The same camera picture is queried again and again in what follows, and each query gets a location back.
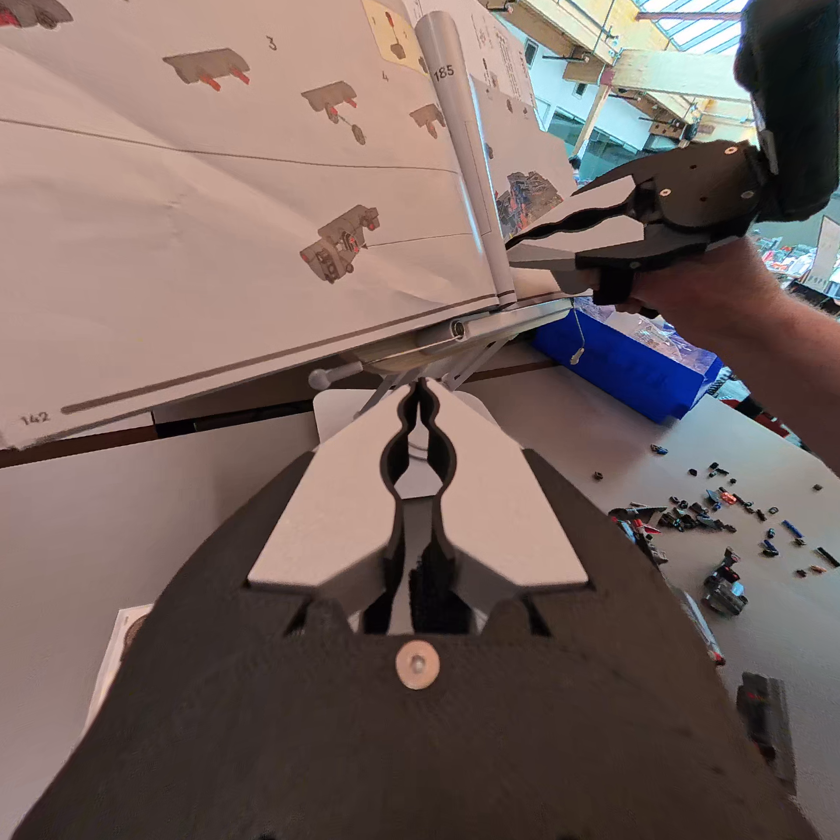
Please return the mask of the person's right forearm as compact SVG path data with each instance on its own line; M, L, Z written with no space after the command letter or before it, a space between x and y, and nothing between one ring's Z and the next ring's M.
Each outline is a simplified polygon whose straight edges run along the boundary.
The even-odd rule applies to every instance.
M838 475L838 321L783 290L749 299L731 320L721 355L754 399Z

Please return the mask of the small dark lego subassembly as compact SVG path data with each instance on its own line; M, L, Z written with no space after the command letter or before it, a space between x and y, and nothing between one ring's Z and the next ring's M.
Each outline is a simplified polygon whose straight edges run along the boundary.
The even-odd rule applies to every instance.
M718 615L739 616L749 603L740 574L734 568L739 561L739 556L727 547L721 562L703 581L702 601Z

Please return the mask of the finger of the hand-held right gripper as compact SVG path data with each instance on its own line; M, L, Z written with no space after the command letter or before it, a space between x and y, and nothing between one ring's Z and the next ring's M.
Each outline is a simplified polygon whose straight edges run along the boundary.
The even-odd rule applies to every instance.
M507 250L514 289L519 296L577 296L592 291L593 269L577 269L580 252L644 240L644 224L631 218L608 218L575 233L524 238Z
M518 244L538 246L611 246L638 242L642 239L642 224L625 215L624 210L606 217L606 212L625 204L634 192L636 184L630 175L615 181L574 193L561 205L539 218L522 233L511 238L507 246ZM572 216L579 216L572 231L555 231L551 235L537 237L547 226L567 222Z

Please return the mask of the pile of small lego pieces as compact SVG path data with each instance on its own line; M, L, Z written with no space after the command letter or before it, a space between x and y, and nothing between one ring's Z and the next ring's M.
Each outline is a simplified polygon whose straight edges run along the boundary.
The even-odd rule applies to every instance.
M599 458L591 485L666 551L670 570L693 549L710 567L733 555L742 576L750 564L784 580L838 573L838 478L777 437L653 444L627 465Z

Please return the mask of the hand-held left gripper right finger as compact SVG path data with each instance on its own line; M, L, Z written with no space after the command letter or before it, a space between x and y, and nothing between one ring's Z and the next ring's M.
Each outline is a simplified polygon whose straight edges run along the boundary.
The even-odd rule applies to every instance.
M420 559L420 633L469 634L502 602L588 587L519 442L433 380L420 384L420 417L442 485Z

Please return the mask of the grey black lego car model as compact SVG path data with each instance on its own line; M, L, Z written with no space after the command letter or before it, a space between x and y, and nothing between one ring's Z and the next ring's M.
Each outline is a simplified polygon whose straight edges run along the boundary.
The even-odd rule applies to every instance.
M668 583L683 613L703 641L707 657L716 667L727 660L722 654L698 604L686 592ZM752 672L742 672L736 708L748 738L780 781L788 795L796 795L795 753L784 682Z

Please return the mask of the white lego instruction booklet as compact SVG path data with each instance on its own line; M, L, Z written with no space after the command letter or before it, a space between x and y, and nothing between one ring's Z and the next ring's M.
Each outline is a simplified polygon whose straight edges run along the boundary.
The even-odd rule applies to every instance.
M563 317L505 260L483 81L533 126L477 2L2 2L2 449Z

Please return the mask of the person's right hand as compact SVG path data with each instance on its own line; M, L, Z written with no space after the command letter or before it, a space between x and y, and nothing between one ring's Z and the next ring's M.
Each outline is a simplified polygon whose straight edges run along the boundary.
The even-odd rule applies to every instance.
M753 243L738 238L664 269L638 272L618 312L656 311L691 343L723 355L769 328L789 303Z

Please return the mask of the blue plastic bin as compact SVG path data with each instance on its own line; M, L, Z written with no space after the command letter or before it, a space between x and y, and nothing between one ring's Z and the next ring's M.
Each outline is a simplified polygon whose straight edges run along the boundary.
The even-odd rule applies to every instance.
M722 369L709 351L667 333L666 353L592 316L582 301L562 320L537 328L534 348L620 403L661 424L681 419Z

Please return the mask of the white metal stand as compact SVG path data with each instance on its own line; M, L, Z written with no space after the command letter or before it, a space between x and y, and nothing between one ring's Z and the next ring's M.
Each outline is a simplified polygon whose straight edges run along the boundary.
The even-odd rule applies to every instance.
M353 352L353 361L310 373L318 393L313 410L319 440L325 443L397 387L419 377L437 380L455 392L519 335L564 319L572 297L546 297L512 308L450 318Z

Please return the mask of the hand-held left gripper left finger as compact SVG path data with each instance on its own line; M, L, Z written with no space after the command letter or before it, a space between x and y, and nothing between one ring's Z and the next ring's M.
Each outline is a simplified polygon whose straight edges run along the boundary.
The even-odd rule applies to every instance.
M321 441L248 572L254 589L333 600L387 634L405 563L403 501L415 385L399 385Z

